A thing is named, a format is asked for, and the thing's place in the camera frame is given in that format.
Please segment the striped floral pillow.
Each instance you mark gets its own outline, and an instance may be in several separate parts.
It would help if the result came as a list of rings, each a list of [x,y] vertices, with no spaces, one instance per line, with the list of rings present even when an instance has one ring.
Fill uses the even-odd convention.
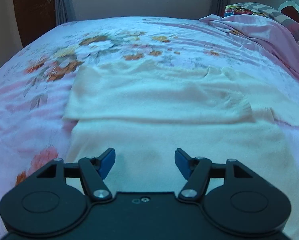
[[[230,15],[258,15],[270,18],[287,28],[299,45],[299,23],[282,14],[278,9],[254,2],[243,2],[227,5],[223,16]]]

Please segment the red white headboard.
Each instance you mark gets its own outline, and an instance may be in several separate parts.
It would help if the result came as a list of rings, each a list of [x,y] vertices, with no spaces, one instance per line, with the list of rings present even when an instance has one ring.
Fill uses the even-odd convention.
[[[299,23],[299,5],[294,1],[283,2],[278,11]]]

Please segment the pink folded blanket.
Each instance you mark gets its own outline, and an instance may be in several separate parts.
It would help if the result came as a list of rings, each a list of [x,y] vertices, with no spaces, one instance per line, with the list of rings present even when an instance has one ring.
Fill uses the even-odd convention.
[[[215,28],[232,30],[267,50],[283,64],[299,81],[299,24],[293,22],[288,28],[279,22],[257,15],[231,15],[220,17],[209,15],[201,22]]]

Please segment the dark wooden wardrobe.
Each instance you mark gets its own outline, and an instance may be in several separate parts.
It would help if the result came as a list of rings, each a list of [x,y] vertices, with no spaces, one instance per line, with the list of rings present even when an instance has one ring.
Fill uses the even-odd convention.
[[[13,0],[13,4],[23,47],[56,27],[55,0]]]

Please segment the left grey curtain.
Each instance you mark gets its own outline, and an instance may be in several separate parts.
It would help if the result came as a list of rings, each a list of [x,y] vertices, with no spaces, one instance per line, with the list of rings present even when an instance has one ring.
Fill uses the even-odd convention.
[[[75,12],[72,0],[55,0],[56,25],[75,20]]]

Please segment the cream long-sleeve knit top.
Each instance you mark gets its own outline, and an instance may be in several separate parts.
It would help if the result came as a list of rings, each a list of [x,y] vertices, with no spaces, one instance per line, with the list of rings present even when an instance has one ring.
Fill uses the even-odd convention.
[[[177,148],[216,163],[237,159],[288,196],[284,232],[299,239],[299,170],[278,126],[299,127],[299,104],[276,88],[232,68],[83,64],[64,118],[77,122],[69,162],[115,149],[112,191],[179,192]]]

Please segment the floral pink bed sheet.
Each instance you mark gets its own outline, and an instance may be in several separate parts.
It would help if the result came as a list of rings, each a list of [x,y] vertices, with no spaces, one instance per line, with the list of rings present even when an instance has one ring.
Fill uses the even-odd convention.
[[[257,43],[200,20],[118,17],[64,23],[0,68],[0,200],[53,157],[65,158],[74,121],[63,119],[82,63],[154,60],[167,67],[231,67],[299,104],[299,81]],[[6,234],[0,218],[0,239]]]

